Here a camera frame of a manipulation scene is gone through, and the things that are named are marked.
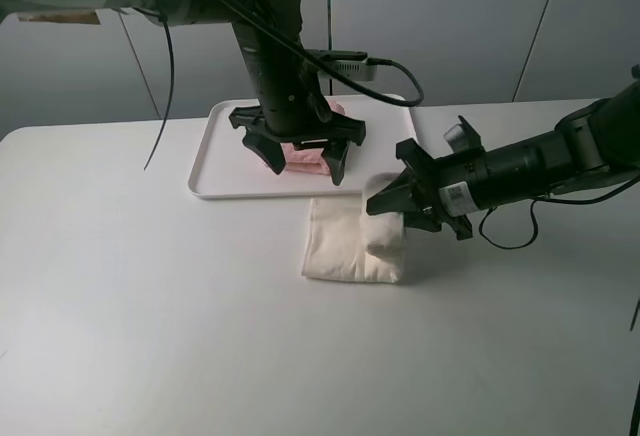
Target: cloth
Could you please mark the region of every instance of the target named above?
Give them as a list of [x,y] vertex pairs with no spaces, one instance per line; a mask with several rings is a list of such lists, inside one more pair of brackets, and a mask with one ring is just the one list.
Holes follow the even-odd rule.
[[393,258],[404,245],[404,215],[402,213],[384,213],[376,216],[367,214],[367,200],[389,186],[398,177],[393,173],[378,174],[365,185],[362,191],[362,244],[365,252],[384,258]]
[[[329,101],[329,106],[334,113],[345,115],[344,108],[335,101]],[[285,171],[331,175],[329,166],[322,159],[322,151],[324,151],[322,148],[296,151],[292,143],[282,143],[282,150],[284,151],[284,159],[287,162],[284,168]]]
[[384,258],[365,252],[361,213],[359,196],[311,200],[303,276],[362,283],[396,283],[401,279],[404,247],[387,252]]

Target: pink cloth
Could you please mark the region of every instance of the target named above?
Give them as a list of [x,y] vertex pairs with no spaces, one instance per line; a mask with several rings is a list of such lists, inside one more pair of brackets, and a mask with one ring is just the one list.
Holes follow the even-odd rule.
[[[331,110],[335,113],[345,115],[344,108],[335,101],[329,101]],[[322,159],[323,149],[305,149],[296,151],[292,143],[283,143],[284,159],[287,162],[285,171],[296,171],[299,173],[322,174],[330,176],[331,171],[324,159]]]

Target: table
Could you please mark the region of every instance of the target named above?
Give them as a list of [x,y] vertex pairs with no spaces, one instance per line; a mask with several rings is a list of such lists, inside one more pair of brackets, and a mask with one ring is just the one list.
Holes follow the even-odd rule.
[[[587,101],[463,114],[487,148]],[[206,121],[25,128],[0,144],[0,434],[626,434],[640,376],[638,190],[539,205],[532,248],[411,232],[408,281],[299,276],[308,201],[201,201]],[[526,239],[526,204],[487,225]]]

